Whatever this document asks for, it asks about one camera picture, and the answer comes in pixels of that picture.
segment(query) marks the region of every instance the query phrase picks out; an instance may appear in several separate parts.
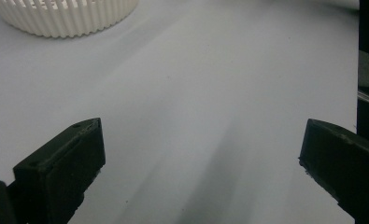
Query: ribbed basket side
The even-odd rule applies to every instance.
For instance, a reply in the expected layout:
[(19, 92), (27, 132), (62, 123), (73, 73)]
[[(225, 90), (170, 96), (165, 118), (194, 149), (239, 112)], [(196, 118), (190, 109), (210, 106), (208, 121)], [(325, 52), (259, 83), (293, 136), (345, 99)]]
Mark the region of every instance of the ribbed basket side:
[(30, 34), (73, 37), (122, 20), (138, 0), (0, 0), (0, 15)]

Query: table surface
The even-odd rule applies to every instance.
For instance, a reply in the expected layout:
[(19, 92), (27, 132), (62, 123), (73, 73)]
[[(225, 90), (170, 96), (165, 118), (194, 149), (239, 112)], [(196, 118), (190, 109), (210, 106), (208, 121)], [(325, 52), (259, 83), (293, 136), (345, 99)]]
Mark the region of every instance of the table surface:
[(357, 0), (141, 0), (95, 35), (0, 18), (0, 179), (100, 117), (70, 223), (353, 223), (298, 164), (307, 119), (356, 127)]

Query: white basket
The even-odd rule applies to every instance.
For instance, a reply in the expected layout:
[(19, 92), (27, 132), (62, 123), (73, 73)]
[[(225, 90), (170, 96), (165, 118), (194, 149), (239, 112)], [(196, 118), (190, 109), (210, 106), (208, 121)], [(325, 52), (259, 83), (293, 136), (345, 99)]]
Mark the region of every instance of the white basket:
[(0, 15), (30, 34), (73, 37), (115, 24), (137, 3), (138, 0), (0, 0)]

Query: basket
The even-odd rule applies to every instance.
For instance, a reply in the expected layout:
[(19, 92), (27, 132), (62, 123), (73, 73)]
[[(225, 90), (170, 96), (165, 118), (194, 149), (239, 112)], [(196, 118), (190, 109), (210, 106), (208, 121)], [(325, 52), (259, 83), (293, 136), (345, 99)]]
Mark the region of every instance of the basket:
[(73, 37), (101, 31), (124, 19), (138, 0), (0, 0), (0, 15), (34, 35)]

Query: white table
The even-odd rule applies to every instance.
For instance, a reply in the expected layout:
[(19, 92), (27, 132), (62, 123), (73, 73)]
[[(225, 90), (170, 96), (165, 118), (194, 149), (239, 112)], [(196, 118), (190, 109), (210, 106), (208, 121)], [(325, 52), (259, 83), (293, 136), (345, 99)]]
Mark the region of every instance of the white table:
[(355, 131), (357, 0), (141, 0), (74, 39), (0, 19), (0, 179), (100, 117), (70, 223), (353, 223), (298, 164), (306, 120)]

